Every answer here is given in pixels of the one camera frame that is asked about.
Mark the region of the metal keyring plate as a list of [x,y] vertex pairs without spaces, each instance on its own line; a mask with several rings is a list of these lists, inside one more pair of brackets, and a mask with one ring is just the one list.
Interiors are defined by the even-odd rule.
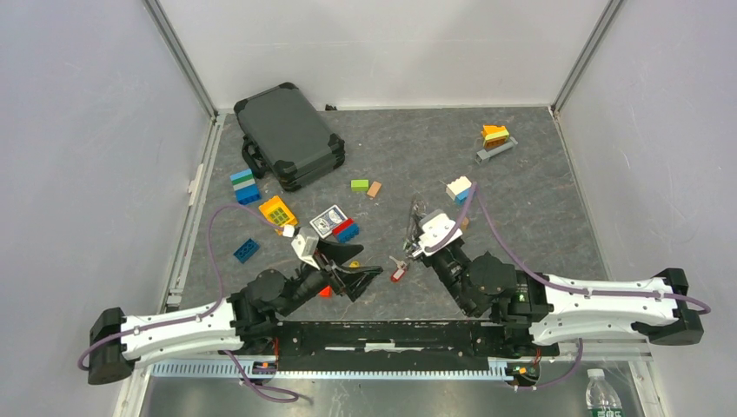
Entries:
[[413,195],[408,212],[408,226],[403,243],[403,249],[407,256],[418,248],[419,236],[422,234],[420,221],[426,215],[426,203],[419,194]]

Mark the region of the red key tag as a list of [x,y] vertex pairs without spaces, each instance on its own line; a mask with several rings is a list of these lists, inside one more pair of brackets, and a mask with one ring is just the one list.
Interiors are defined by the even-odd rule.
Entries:
[[399,282],[402,277],[407,273],[406,268],[397,268],[394,273],[390,276],[392,282]]

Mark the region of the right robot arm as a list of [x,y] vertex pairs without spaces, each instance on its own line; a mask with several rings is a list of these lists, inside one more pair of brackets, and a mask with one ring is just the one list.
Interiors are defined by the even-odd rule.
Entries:
[[409,241],[408,251],[435,271],[466,316],[487,316],[503,327],[502,344],[512,354],[574,339],[689,346],[704,335],[700,314],[687,305],[687,279],[678,268],[624,282],[533,277],[489,252],[469,259],[460,237],[429,251],[440,239],[438,233],[422,233]]

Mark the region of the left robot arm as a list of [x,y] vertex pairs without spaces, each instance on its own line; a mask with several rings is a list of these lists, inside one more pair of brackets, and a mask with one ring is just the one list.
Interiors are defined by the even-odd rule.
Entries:
[[78,366],[92,386],[129,378],[138,367],[209,351],[233,353],[247,348],[262,354],[272,345],[286,317],[325,288],[356,301],[382,273],[380,266],[351,268],[359,244],[297,236],[291,241],[300,260],[294,277],[263,270],[238,292],[203,306],[165,314],[126,315],[108,308],[90,329],[90,345]]

